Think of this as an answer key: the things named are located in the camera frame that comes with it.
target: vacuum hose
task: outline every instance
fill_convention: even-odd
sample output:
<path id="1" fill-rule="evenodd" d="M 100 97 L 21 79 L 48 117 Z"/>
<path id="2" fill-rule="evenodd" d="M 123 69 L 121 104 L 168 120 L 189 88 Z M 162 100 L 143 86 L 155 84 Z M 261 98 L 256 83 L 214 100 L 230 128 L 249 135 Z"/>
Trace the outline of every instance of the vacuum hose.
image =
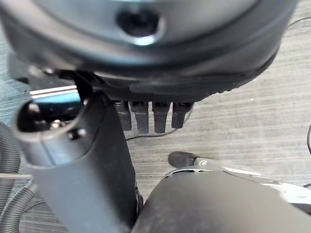
<path id="1" fill-rule="evenodd" d="M 11 130 L 0 122 L 0 173 L 17 173 L 20 166 L 20 152 L 15 145 Z M 0 179 L 0 214 L 14 185 L 14 179 Z"/>
<path id="2" fill-rule="evenodd" d="M 34 181 L 21 188 L 5 206 L 0 217 L 0 233 L 18 233 L 19 221 L 37 192 Z"/>

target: ribbed hose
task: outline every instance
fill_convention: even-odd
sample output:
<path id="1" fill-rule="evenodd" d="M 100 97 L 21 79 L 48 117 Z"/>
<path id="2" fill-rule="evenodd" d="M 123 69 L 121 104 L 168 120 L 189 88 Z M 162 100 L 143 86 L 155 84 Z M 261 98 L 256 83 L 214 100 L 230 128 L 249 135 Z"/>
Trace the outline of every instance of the ribbed hose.
<path id="1" fill-rule="evenodd" d="M 18 233 L 18 226 L 24 210 L 34 198 L 37 186 L 30 181 L 19 190 L 5 206 L 0 217 L 0 233 Z"/>
<path id="2" fill-rule="evenodd" d="M 15 145 L 11 130 L 0 122 L 0 172 L 17 173 L 20 152 Z M 0 214 L 2 213 L 14 185 L 14 179 L 0 179 Z"/>

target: black rubber cap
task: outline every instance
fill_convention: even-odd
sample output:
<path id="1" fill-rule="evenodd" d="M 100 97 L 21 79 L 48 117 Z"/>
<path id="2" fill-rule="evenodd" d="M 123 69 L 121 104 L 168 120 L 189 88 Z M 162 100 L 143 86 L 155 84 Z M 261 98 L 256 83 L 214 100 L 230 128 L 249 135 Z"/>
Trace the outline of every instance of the black rubber cap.
<path id="1" fill-rule="evenodd" d="M 196 158 L 197 156 L 195 156 L 192 153 L 183 151 L 174 151 L 170 153 L 168 161 L 171 166 L 181 168 L 184 166 L 192 166 Z"/>

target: gray carpet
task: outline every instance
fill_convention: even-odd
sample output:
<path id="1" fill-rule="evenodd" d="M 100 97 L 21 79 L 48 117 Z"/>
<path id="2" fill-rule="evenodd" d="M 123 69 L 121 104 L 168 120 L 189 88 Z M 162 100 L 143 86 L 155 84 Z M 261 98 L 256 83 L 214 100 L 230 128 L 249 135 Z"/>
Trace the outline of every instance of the gray carpet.
<path id="1" fill-rule="evenodd" d="M 304 0 L 292 21 L 308 16 L 311 0 Z M 27 86 L 7 77 L 6 54 L 7 46 L 0 41 L 0 120 L 9 124 L 29 93 Z M 142 195 L 147 198 L 163 175 L 172 170 L 167 156 L 175 150 L 249 166 L 298 185 L 311 183 L 311 155 L 306 143 L 311 124 L 310 56 L 308 20 L 286 32 L 276 60 L 260 77 L 197 103 L 185 127 L 174 134 L 130 141 Z M 134 130 L 126 136 L 136 134 Z M 16 189 L 24 183 L 17 180 Z M 25 214 L 21 226 L 22 232 L 65 230 L 44 204 Z"/>

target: black plastic tab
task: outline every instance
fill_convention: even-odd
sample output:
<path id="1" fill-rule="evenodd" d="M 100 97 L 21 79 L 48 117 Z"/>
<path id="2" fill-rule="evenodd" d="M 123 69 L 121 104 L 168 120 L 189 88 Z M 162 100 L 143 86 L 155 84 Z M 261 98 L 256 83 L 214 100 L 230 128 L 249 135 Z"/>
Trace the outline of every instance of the black plastic tab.
<path id="1" fill-rule="evenodd" d="M 155 133 L 165 133 L 167 113 L 170 102 L 152 102 L 152 111 L 155 118 Z"/>
<path id="2" fill-rule="evenodd" d="M 181 129 L 185 115 L 191 110 L 193 103 L 173 103 L 172 128 Z"/>
<path id="3" fill-rule="evenodd" d="M 148 133 L 149 132 L 148 102 L 133 101 L 130 102 L 130 105 L 132 112 L 135 113 L 138 132 Z"/>
<path id="4" fill-rule="evenodd" d="M 114 100 L 112 101 L 112 103 L 118 112 L 123 130 L 124 131 L 131 130 L 132 120 L 131 120 L 131 113 L 128 107 L 128 101 Z"/>

